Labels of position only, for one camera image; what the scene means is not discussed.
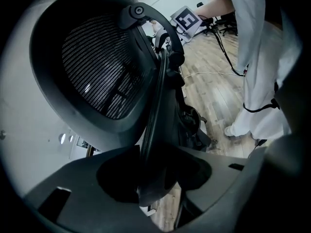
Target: white lab coat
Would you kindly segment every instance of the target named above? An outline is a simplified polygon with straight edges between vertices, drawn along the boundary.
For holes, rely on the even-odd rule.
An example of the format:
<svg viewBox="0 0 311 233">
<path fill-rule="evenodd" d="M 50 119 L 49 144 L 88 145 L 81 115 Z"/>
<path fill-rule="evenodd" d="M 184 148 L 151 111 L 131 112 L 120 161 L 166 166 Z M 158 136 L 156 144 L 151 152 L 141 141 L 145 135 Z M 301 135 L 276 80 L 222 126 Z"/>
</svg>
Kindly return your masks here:
<svg viewBox="0 0 311 233">
<path fill-rule="evenodd" d="M 232 0 L 239 32 L 237 70 L 244 78 L 244 104 L 259 109 L 274 98 L 274 83 L 281 87 L 301 52 L 301 42 L 286 15 L 283 31 L 264 21 L 265 0 Z M 252 133 L 255 139 L 275 139 L 289 133 L 283 112 L 268 108 L 257 113 L 241 109 L 233 124 L 225 129 L 228 136 Z"/>
</svg>

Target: white pants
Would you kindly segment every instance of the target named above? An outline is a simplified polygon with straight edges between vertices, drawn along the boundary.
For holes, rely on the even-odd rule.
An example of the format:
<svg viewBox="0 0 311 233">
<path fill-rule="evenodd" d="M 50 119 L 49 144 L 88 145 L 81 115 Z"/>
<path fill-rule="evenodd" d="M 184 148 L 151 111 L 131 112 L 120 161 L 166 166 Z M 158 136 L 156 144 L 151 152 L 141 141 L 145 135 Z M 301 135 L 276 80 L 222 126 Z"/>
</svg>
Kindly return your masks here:
<svg viewBox="0 0 311 233">
<path fill-rule="evenodd" d="M 270 104 L 274 98 L 281 52 L 282 31 L 265 22 L 260 45 L 244 78 L 244 104 L 247 109 L 257 110 Z M 240 136 L 250 131 L 255 139 L 275 139 L 283 135 L 284 123 L 287 123 L 285 116 L 277 108 L 268 108 L 257 113 L 243 108 L 234 123 L 226 128 L 225 134 Z"/>
</svg>

